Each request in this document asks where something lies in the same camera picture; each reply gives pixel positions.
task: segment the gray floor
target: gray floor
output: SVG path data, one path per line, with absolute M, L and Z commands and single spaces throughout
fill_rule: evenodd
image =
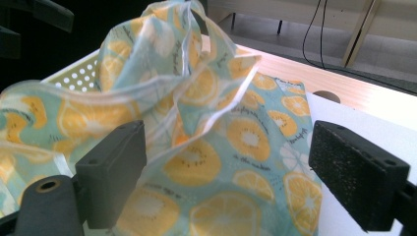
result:
M 278 20 L 236 15 L 231 29 L 231 15 L 219 26 L 238 44 L 275 55 L 305 61 L 302 44 L 308 26 L 283 22 L 277 35 Z M 319 27 L 311 27 L 305 43 L 305 54 L 311 61 L 320 62 Z M 325 64 L 340 66 L 351 32 L 324 29 L 323 59 Z M 402 87 L 417 89 L 417 42 L 368 35 L 358 53 L 352 71 L 374 75 L 375 78 L 393 79 Z

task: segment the white basket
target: white basket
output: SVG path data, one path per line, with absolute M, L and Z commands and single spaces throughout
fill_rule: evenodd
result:
M 67 88 L 70 90 L 96 91 L 93 81 L 95 78 L 97 56 L 98 49 L 42 80 L 42 82 L 54 84 L 58 88 Z

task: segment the wire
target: wire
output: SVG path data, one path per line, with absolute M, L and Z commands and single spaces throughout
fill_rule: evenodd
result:
M 324 69 L 324 70 L 327 70 L 327 71 L 329 71 L 329 70 L 338 71 L 338 72 L 343 72 L 343 73 L 347 73 L 347 74 L 350 74 L 350 75 L 354 75 L 354 76 L 357 76 L 357 77 L 362 77 L 362 78 L 368 79 L 370 81 L 380 83 L 382 85 L 386 85 L 386 86 L 389 86 L 389 87 L 392 87 L 392 88 L 396 88 L 396 89 L 399 89 L 399 90 L 406 91 L 406 92 L 411 93 L 413 95 L 417 95 L 417 92 L 415 92 L 413 90 L 410 90 L 410 89 L 407 89 L 407 88 L 402 88 L 402 87 L 399 87 L 399 86 L 396 86 L 396 85 L 393 85 L 393 84 L 390 84 L 390 83 L 382 82 L 382 81 L 379 81 L 377 79 L 373 79 L 371 77 L 367 77 L 367 76 L 364 76 L 364 75 L 360 75 L 360 74 L 357 74 L 357 73 L 354 73 L 354 72 L 350 72 L 350 71 L 346 71 L 346 70 L 341 70 L 341 69 L 336 69 L 336 68 L 331 68 L 331 67 L 326 67 L 325 66 L 325 62 L 324 62 L 324 59 L 323 59 L 323 28 L 325 27 L 326 7 L 327 7 L 327 4 L 328 4 L 328 0 L 325 0 L 325 5 L 324 5 L 324 8 L 323 8 L 323 19 L 322 19 L 322 26 L 321 26 L 321 33 L 320 33 L 320 59 L 321 59 L 322 65 L 321 66 L 320 65 L 317 65 L 317 64 L 311 62 L 309 59 L 307 59 L 306 54 L 305 54 L 305 43 L 306 43 L 307 35 L 308 35 L 308 33 L 310 31 L 310 28 L 311 28 L 311 26 L 313 24 L 313 21 L 316 18 L 316 15 L 317 15 L 317 12 L 319 10 L 319 7 L 320 7 L 321 2 L 322 2 L 322 0 L 319 0 L 319 3 L 317 4 L 317 7 L 316 7 L 316 11 L 315 11 L 315 13 L 313 15 L 313 19 L 311 20 L 311 22 L 309 24 L 309 27 L 307 28 L 306 34 L 304 35 L 304 39 L 303 39 L 303 49 L 302 49 L 303 56 L 304 56 L 304 59 L 309 64 L 311 64 L 314 67 L 321 68 L 321 69 Z

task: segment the fabric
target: fabric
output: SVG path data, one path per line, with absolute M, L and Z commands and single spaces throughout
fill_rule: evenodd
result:
M 193 14 L 206 22 L 210 51 Z M 199 2 L 167 1 L 109 32 L 97 91 L 37 82 L 4 90 L 1 212 L 18 208 L 33 178 L 75 174 L 75 163 L 112 129 L 142 119 L 148 165 L 111 233 L 317 235 L 322 194 L 308 165 L 305 90 L 258 73 L 260 60 Z M 45 155 L 27 161 L 33 157 L 16 146 Z M 30 175 L 22 170 L 29 167 Z

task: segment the wooden tabletop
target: wooden tabletop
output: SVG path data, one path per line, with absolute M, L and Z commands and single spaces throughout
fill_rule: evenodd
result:
M 375 86 L 349 77 L 264 53 L 259 72 L 287 81 L 301 81 L 307 92 L 326 90 L 336 94 L 340 103 L 398 125 L 417 130 L 417 96 Z M 209 50 L 209 38 L 203 37 L 203 49 Z

